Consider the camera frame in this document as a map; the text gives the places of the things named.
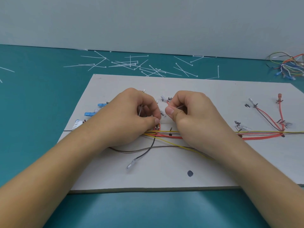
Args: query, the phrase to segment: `hand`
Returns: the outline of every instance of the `hand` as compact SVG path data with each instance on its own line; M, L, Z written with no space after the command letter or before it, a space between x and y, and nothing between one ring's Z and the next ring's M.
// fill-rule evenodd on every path
M87 140L104 149L134 141L146 130L154 128L160 119L161 113L154 98L129 88L118 94L79 129L90 131Z
M187 107L185 111L177 109L182 105ZM211 157L216 158L216 152L229 143L242 142L203 93L178 91L165 111L183 139Z

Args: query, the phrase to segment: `black hole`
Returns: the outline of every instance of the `black hole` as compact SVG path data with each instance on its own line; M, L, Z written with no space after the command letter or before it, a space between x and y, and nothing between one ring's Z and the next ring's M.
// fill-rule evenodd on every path
M189 177L193 176L193 172L192 171L188 171L187 174L188 174Z

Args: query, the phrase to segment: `person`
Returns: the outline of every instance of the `person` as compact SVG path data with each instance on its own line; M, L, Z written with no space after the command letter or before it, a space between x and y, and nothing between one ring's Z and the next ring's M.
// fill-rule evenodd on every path
M138 116L141 105L147 117ZM226 168L271 227L303 227L303 190L236 135L207 96L179 91L165 112L190 146ZM0 227L42 227L99 152L134 141L160 118L152 96L133 88L118 94L0 188Z

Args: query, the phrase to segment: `gray wall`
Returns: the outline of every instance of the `gray wall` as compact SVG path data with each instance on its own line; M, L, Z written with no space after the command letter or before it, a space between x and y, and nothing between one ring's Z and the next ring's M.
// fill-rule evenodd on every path
M303 52L303 6L304 0L0 0L0 43L264 59Z

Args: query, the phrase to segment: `teal table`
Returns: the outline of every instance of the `teal table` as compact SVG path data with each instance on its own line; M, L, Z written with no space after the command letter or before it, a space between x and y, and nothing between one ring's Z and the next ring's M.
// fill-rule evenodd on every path
M98 51L109 59L97 64L94 51L0 45L0 186L56 144L91 76L144 76L139 69L109 67L111 61L147 54ZM149 54L139 61L184 78L291 82L274 77L261 60ZM175 63L198 77L187 77ZM167 77L178 77L166 74ZM242 190L200 192L105 193L67 195L45 227L268 227Z

